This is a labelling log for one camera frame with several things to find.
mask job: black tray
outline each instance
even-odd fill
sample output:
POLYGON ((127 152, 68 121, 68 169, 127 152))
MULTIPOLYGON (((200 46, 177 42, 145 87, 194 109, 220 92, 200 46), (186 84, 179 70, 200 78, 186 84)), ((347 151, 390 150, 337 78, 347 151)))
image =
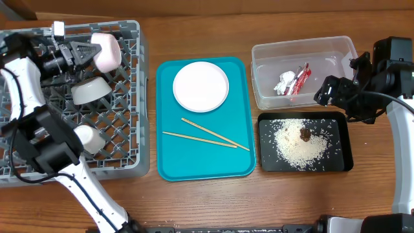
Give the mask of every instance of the black tray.
POLYGON ((321 122, 314 122, 312 127, 322 128, 325 131, 330 131, 333 135, 331 140, 338 140, 342 156, 334 156, 332 153, 338 148, 331 146, 327 149, 318 162, 313 163, 312 168, 306 167, 306 172, 347 172, 354 166, 351 143, 349 142, 348 126, 345 115, 340 112, 288 112, 288 113, 262 113, 257 119, 257 126, 259 128, 259 154, 261 166, 268 172, 296 172, 301 171, 298 168, 292 167, 282 156, 278 155, 277 144, 268 140, 268 133, 276 132, 269 124, 268 120, 275 119, 309 119, 321 120, 321 122), (337 123, 334 127, 327 128, 326 123, 329 121, 337 123))

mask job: brown food piece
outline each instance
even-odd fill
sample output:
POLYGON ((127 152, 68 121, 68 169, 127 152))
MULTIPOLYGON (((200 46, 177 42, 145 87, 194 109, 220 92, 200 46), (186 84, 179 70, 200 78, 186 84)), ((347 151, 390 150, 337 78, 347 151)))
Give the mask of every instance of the brown food piece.
POLYGON ((304 142, 308 142, 311 139, 312 133, 309 129, 301 128, 300 129, 300 139, 304 142))

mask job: trash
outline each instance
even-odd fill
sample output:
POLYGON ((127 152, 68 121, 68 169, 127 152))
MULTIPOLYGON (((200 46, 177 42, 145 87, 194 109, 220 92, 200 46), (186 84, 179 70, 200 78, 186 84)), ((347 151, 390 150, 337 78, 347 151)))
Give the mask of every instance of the trash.
POLYGON ((291 85, 295 76, 296 74, 293 71, 280 74, 280 82, 273 88, 273 90, 277 91, 278 95, 284 95, 286 88, 291 85))
POLYGON ((312 74, 312 71, 309 69, 309 63, 305 64, 305 68, 303 71, 301 71, 301 74, 298 75, 299 78, 297 79, 296 83, 292 85, 293 90, 290 94, 298 94, 300 89, 303 87, 303 84, 306 82, 306 80, 309 78, 309 76, 312 74))
POLYGON ((305 63, 304 67, 299 66, 296 74, 293 71, 284 72, 280 75, 280 82, 274 90, 278 92, 278 95, 298 94, 311 73, 309 63, 305 63))

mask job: teal tray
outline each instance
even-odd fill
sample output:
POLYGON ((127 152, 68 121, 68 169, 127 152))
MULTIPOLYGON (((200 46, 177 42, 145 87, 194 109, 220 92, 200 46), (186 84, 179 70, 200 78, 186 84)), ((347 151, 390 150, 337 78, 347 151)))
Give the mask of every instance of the teal tray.
POLYGON ((167 181, 189 181, 246 176, 256 166, 252 115, 246 70, 234 57, 167 61, 157 70, 157 165, 167 181), (227 75, 229 92, 224 103, 208 113, 193 113, 181 107, 173 94, 175 75, 186 65, 207 61, 219 66, 227 75), (181 118, 216 132, 250 149, 227 148, 162 132, 168 131, 202 139, 228 143, 181 118))

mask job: food wrapper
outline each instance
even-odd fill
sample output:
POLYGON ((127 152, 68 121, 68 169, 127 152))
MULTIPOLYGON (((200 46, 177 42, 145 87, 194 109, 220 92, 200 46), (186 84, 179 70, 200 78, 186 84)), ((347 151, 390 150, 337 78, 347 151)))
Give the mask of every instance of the food wrapper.
POLYGON ((309 78, 309 76, 312 74, 312 71, 309 69, 309 64, 305 66, 305 69, 303 70, 302 74, 297 79, 296 83, 293 87, 292 94, 298 94, 300 89, 303 87, 303 84, 305 81, 309 78))
POLYGON ((293 71, 284 72, 280 74, 280 82, 273 88, 277 91, 278 95, 284 95, 288 86, 291 85, 293 79, 295 79, 295 73, 293 71))

